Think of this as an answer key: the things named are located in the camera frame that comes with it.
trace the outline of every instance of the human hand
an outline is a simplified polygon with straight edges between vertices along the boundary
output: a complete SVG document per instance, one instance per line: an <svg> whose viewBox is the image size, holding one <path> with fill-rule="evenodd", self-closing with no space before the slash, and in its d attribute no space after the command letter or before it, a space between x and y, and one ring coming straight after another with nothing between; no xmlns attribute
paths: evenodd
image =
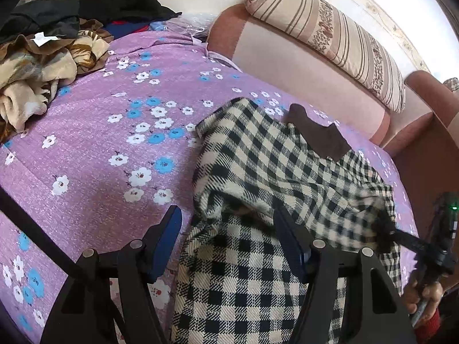
<svg viewBox="0 0 459 344"><path fill-rule="evenodd" d="M413 272L411 273L410 280L406 285L405 289L403 290L402 294L402 302L408 309L409 314L413 314L418 309L417 304L421 300L419 297L418 291L416 286L418 285L418 281L416 280L416 274ZM425 307L424 313L422 314L421 318L419 318L418 323L415 325L415 329L424 325L428 320L430 320L435 311L440 304L440 300L443 296L443 287L439 282L431 284L430 286L424 287L422 291L422 297L428 299L428 304Z"/></svg>

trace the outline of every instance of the pile of clothes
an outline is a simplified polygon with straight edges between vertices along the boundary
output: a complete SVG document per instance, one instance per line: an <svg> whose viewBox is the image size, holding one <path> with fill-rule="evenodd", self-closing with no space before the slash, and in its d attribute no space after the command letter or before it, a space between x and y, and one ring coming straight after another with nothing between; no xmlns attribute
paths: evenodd
<svg viewBox="0 0 459 344"><path fill-rule="evenodd" d="M109 43L180 13L157 0L35 0L17 6L0 29L0 142L43 115L59 87L104 67ZM135 25L115 37L107 29Z"/></svg>

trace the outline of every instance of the brown blanket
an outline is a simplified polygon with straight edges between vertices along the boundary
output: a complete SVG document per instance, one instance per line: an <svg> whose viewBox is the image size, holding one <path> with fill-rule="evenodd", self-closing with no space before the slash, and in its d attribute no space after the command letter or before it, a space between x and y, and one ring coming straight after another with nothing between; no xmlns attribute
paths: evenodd
<svg viewBox="0 0 459 344"><path fill-rule="evenodd" d="M32 115L43 115L58 86L104 66L113 36L101 27L95 20L82 20L75 40L38 47L33 36L20 35L0 46L0 142L22 132Z"/></svg>

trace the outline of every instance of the white tag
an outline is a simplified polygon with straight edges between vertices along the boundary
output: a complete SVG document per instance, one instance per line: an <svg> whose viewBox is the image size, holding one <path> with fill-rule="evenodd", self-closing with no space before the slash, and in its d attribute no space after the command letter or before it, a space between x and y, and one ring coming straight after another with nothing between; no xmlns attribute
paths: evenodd
<svg viewBox="0 0 459 344"><path fill-rule="evenodd" d="M32 41L34 41L39 47L51 40L59 40L59 38L56 36L45 36L43 32L39 32L36 33L35 38L32 39Z"/></svg>

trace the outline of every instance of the blue flower print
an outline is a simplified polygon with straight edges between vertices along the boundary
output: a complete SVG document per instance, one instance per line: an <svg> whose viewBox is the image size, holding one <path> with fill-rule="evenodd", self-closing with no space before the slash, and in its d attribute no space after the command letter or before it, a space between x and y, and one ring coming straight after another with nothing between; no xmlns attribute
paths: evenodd
<svg viewBox="0 0 459 344"><path fill-rule="evenodd" d="M27 304L32 305L32 303L34 302L34 294L32 293L32 290L29 287L22 287L22 296L24 296L24 300Z"/></svg>
<svg viewBox="0 0 459 344"><path fill-rule="evenodd" d="M155 163L155 169L161 173L170 173L174 169L174 162L169 158L159 158Z"/></svg>
<svg viewBox="0 0 459 344"><path fill-rule="evenodd" d="M164 133L155 133L155 134L152 134L149 138L148 138L148 143L151 143L153 145L158 145L159 143L161 143L162 141L164 141L166 139L166 137L164 136Z"/></svg>
<svg viewBox="0 0 459 344"><path fill-rule="evenodd" d="M150 75L152 75L152 76L159 76L160 74L162 74L162 71L157 69L157 68L155 68L154 70L150 71Z"/></svg>
<svg viewBox="0 0 459 344"><path fill-rule="evenodd" d="M142 115L142 111L140 110L129 110L128 113L126 114L126 117L128 117L129 119L136 119L140 115Z"/></svg>
<svg viewBox="0 0 459 344"><path fill-rule="evenodd" d="M36 269L29 270L27 274L27 282L31 289L34 290L37 297L42 298L44 296L44 284L40 274Z"/></svg>
<svg viewBox="0 0 459 344"><path fill-rule="evenodd" d="M140 99L136 99L135 101L131 102L131 107L133 109L138 109L142 105L142 101Z"/></svg>
<svg viewBox="0 0 459 344"><path fill-rule="evenodd" d="M151 59L151 53L150 52L141 53L141 60L142 61L148 61L150 59Z"/></svg>
<svg viewBox="0 0 459 344"><path fill-rule="evenodd" d="M148 106L157 106L161 103L161 100L159 98L155 97L150 97L146 100L145 102Z"/></svg>
<svg viewBox="0 0 459 344"><path fill-rule="evenodd" d="M24 327L27 331L32 331L32 327L28 324L25 315L21 314L19 316L19 323L22 327Z"/></svg>
<svg viewBox="0 0 459 344"><path fill-rule="evenodd" d="M21 251L27 251L30 247L30 239L23 232L19 233L19 239L17 242L19 243L19 249Z"/></svg>
<svg viewBox="0 0 459 344"><path fill-rule="evenodd" d="M174 128L169 131L169 137L172 139L178 139L180 137L183 137L185 135L185 131L183 128Z"/></svg>
<svg viewBox="0 0 459 344"><path fill-rule="evenodd" d="M68 93L70 93L70 87L62 87L59 89L58 95L65 96Z"/></svg>
<svg viewBox="0 0 459 344"><path fill-rule="evenodd" d="M131 64L126 70L128 70L128 71L130 71L130 72L134 72L135 69L136 69L137 67L139 67L139 66L140 66L139 64L134 63L134 64Z"/></svg>

